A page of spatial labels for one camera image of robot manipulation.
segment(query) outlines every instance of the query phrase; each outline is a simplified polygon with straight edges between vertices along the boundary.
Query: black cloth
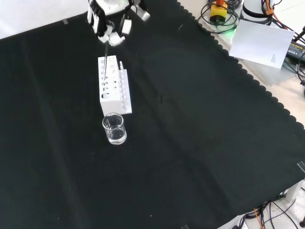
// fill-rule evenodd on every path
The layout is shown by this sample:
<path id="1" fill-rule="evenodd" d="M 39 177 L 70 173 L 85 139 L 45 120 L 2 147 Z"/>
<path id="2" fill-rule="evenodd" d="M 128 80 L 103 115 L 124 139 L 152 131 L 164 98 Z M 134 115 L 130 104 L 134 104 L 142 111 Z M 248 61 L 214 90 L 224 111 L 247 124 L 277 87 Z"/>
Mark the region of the black cloth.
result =
<path id="1" fill-rule="evenodd" d="M 109 50 L 132 97 L 120 146 L 85 14 L 0 41 L 1 228 L 214 229 L 304 178 L 303 126 L 175 0 L 146 5 Z"/>

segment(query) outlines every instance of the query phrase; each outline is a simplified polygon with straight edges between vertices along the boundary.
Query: white cylinder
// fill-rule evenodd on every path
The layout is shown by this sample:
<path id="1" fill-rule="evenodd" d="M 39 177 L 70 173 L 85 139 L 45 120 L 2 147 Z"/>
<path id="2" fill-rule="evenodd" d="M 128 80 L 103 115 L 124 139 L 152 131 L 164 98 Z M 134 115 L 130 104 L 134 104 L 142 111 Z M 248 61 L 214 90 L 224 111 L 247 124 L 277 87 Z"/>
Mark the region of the white cylinder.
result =
<path id="1" fill-rule="evenodd" d="M 270 6 L 274 5 L 275 0 L 269 0 Z M 253 13 L 259 13 L 263 14 L 262 12 L 262 1 L 261 0 L 244 0 L 244 6 L 251 12 Z M 250 20 L 250 21 L 265 21 L 268 18 L 254 18 L 249 16 L 242 10 L 242 15 L 245 19 Z"/>

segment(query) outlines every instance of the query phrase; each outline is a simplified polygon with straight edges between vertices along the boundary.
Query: robotic hand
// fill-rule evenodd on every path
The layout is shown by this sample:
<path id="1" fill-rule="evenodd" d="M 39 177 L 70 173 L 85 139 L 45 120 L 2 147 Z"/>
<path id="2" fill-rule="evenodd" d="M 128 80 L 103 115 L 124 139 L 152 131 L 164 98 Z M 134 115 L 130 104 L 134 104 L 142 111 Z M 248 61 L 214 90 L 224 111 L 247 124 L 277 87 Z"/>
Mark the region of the robotic hand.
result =
<path id="1" fill-rule="evenodd" d="M 125 40 L 122 33 L 128 35 L 130 32 L 132 21 L 125 19 L 130 9 L 143 21 L 150 17 L 143 0 L 89 0 L 87 20 L 101 42 L 116 46 Z M 111 20 L 118 17 L 122 18 L 121 24 L 119 31 L 115 31 L 115 23 Z"/>

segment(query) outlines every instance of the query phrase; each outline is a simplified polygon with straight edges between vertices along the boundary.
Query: white sheet of paper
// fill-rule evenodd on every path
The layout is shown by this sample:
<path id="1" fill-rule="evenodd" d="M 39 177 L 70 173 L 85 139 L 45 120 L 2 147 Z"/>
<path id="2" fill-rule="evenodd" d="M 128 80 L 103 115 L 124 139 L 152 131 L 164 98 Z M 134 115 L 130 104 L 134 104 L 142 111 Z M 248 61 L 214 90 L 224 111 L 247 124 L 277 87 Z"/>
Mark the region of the white sheet of paper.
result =
<path id="1" fill-rule="evenodd" d="M 240 20 L 230 56 L 281 68 L 294 32 Z"/>

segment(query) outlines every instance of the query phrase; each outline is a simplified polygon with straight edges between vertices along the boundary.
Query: white test tube rack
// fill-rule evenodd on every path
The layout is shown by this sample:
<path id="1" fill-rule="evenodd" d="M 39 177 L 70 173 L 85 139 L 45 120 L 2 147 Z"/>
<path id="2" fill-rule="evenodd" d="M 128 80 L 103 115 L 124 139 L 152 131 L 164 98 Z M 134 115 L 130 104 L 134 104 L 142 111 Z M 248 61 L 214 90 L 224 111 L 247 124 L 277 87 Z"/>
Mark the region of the white test tube rack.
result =
<path id="1" fill-rule="evenodd" d="M 116 56 L 108 56 L 106 64 L 106 80 L 104 79 L 105 57 L 98 58 L 100 102 L 104 116 L 109 113 L 120 115 L 132 113 L 127 70 Z"/>

